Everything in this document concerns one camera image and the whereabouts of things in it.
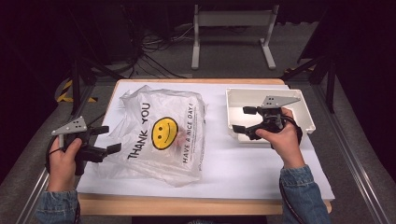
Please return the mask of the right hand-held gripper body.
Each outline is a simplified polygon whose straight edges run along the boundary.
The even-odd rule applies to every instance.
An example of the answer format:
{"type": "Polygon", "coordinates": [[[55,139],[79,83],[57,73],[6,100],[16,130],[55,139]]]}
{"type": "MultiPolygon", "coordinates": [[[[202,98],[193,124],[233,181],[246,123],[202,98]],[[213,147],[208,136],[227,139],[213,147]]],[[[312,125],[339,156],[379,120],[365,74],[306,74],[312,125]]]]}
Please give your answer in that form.
{"type": "Polygon", "coordinates": [[[271,133],[279,133],[284,127],[285,123],[289,121],[297,130],[297,136],[302,138],[302,129],[297,125],[296,121],[282,112],[281,107],[290,105],[300,101],[298,97],[285,97],[285,96],[266,96],[260,106],[256,106],[257,113],[262,116],[262,122],[247,128],[246,136],[249,139],[260,139],[256,134],[258,129],[264,129],[271,133]]]}

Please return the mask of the person's right hand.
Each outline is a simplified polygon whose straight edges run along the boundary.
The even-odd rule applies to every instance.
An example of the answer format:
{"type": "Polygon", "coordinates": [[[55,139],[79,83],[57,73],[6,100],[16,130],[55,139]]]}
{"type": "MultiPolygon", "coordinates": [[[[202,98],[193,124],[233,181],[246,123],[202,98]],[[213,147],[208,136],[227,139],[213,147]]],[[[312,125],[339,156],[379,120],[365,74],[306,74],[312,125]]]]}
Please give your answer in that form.
{"type": "Polygon", "coordinates": [[[285,169],[301,168],[305,166],[304,157],[298,143],[296,127],[287,121],[284,129],[279,133],[271,133],[258,129],[256,134],[267,140],[283,161],[285,169]]]}

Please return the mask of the person's left hand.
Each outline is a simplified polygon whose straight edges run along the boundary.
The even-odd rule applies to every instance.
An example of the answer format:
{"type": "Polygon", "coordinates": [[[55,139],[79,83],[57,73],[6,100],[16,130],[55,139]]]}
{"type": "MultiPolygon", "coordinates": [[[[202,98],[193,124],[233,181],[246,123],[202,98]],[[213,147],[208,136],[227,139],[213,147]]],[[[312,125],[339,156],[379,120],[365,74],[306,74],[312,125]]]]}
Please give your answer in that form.
{"type": "Polygon", "coordinates": [[[75,188],[75,157],[82,141],[76,138],[63,152],[56,137],[49,150],[49,183],[47,191],[64,192],[75,188]]]}

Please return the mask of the aluminium floor rail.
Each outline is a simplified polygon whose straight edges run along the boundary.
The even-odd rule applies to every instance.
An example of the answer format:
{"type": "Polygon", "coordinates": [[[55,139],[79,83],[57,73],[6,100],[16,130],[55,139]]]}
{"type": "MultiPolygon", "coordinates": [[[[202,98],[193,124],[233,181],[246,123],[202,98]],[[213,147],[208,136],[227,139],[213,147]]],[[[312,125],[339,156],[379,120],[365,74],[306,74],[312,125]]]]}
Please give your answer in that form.
{"type": "Polygon", "coordinates": [[[332,126],[337,144],[340,147],[340,151],[346,161],[346,165],[353,176],[353,179],[370,211],[371,216],[374,219],[375,224],[391,224],[388,215],[386,214],[382,204],[375,194],[375,189],[369,176],[364,170],[356,153],[352,150],[350,144],[345,138],[345,133],[339,120],[334,114],[330,112],[329,108],[327,107],[326,97],[323,89],[318,85],[314,85],[312,89],[318,98],[321,108],[324,110],[327,120],[332,126]]]}
{"type": "Polygon", "coordinates": [[[21,210],[21,213],[16,221],[16,224],[30,224],[35,214],[36,205],[41,193],[48,185],[49,174],[46,169],[43,169],[30,193],[27,202],[21,210]]]}

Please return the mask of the white metal stand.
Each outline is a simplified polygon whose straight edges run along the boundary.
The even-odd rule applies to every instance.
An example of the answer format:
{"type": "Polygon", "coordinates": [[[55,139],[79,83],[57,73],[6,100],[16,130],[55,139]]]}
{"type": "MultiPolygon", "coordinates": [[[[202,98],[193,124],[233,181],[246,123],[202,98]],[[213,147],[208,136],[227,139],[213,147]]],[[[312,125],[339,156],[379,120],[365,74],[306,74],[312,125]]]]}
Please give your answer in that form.
{"type": "Polygon", "coordinates": [[[219,26],[263,26],[266,36],[260,39],[262,52],[269,69],[274,70],[276,63],[269,48],[269,42],[276,23],[279,5],[266,10],[234,10],[234,11],[204,11],[198,5],[194,6],[191,68],[197,70],[200,60],[200,28],[219,26]]]}

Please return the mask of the white plastic bin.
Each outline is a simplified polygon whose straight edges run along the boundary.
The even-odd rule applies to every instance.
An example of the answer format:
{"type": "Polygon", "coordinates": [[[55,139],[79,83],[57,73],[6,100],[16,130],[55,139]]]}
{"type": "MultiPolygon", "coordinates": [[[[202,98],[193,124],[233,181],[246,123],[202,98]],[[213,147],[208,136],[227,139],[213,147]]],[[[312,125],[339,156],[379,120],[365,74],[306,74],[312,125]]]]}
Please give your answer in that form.
{"type": "Polygon", "coordinates": [[[300,90],[229,88],[226,90],[228,129],[230,136],[235,138],[239,143],[267,144],[267,141],[262,138],[249,139],[245,134],[235,133],[233,131],[234,125],[250,127],[262,122],[261,115],[245,114],[243,112],[243,107],[260,106],[266,96],[285,96],[300,98],[300,101],[297,103],[282,106],[282,112],[287,116],[292,117],[296,121],[297,125],[302,129],[302,137],[311,134],[316,130],[316,125],[312,120],[303,93],[300,90]]]}

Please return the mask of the clear smiley plastic bag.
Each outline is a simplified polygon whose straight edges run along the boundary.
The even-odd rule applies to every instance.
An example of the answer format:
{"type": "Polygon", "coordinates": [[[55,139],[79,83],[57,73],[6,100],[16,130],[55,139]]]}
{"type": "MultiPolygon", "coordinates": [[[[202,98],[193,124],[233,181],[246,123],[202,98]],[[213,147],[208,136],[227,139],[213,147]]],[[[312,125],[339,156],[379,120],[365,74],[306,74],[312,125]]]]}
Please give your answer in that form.
{"type": "Polygon", "coordinates": [[[202,176],[205,102],[193,91],[145,85],[120,97],[122,119],[109,137],[121,150],[95,166],[102,178],[155,178],[182,187],[202,176]]]}

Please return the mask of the black tripod stand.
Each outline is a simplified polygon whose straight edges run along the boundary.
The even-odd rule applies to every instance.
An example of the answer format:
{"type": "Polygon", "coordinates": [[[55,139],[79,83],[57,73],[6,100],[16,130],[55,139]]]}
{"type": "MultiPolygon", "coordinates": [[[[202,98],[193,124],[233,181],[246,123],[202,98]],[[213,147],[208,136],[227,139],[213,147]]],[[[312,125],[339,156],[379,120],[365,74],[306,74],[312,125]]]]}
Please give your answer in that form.
{"type": "Polygon", "coordinates": [[[93,73],[92,68],[96,68],[100,72],[103,72],[105,75],[113,77],[116,80],[122,79],[121,75],[118,75],[94,60],[84,57],[79,50],[76,50],[73,53],[71,76],[73,93],[72,116],[80,114],[79,110],[88,101],[87,91],[96,83],[96,76],[93,73]]]}
{"type": "Polygon", "coordinates": [[[289,80],[292,77],[295,77],[301,74],[304,71],[308,71],[312,68],[312,71],[309,75],[308,81],[310,84],[318,85],[321,83],[323,78],[327,78],[327,87],[326,87],[326,95],[325,95],[325,103],[328,107],[329,111],[333,114],[333,94],[334,94],[334,85],[335,85],[335,62],[330,56],[319,56],[315,59],[312,59],[297,68],[288,68],[284,71],[281,79],[283,81],[289,80]]]}

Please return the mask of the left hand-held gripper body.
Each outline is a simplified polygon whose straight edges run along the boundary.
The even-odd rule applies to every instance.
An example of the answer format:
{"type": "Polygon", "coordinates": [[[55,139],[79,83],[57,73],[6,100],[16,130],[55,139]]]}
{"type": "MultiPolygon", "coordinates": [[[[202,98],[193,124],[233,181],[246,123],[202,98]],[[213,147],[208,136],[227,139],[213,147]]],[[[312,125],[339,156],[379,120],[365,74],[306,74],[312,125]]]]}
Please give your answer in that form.
{"type": "Polygon", "coordinates": [[[85,162],[102,162],[106,157],[106,149],[90,145],[91,127],[86,124],[83,117],[73,119],[51,132],[52,136],[58,136],[59,147],[66,152],[68,146],[76,139],[80,138],[82,145],[75,157],[76,171],[75,175],[83,175],[85,162]]]}

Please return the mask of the white paper sheet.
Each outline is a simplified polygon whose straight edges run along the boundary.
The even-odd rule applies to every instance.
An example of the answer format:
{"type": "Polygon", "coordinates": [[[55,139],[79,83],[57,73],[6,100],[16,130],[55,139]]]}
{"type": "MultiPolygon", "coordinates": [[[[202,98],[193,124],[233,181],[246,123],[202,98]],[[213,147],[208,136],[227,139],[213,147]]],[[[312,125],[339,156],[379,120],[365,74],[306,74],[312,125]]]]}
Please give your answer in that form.
{"type": "MultiPolygon", "coordinates": [[[[207,104],[205,116],[205,155],[202,178],[184,187],[172,187],[153,178],[108,179],[95,172],[100,163],[89,162],[78,183],[80,193],[178,198],[278,200],[278,179],[282,160],[265,143],[239,143],[230,136],[226,90],[288,89],[285,85],[203,84],[150,82],[152,89],[194,91],[207,104]]],[[[301,150],[325,201],[334,199],[332,188],[318,161],[308,135],[301,150]]]]}

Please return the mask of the yellow black hazard tape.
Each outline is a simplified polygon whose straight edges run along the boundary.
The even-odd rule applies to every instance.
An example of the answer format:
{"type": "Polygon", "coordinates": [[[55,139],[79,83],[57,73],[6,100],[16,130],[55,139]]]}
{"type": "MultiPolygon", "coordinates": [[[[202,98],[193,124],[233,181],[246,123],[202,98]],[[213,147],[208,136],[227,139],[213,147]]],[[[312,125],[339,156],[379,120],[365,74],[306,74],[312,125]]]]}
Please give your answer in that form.
{"type": "Polygon", "coordinates": [[[62,87],[61,92],[59,93],[59,95],[56,97],[56,101],[58,103],[60,102],[67,102],[67,103],[73,103],[74,99],[72,97],[68,97],[67,93],[69,91],[69,89],[72,87],[73,81],[71,79],[68,79],[64,86],[62,87]]]}

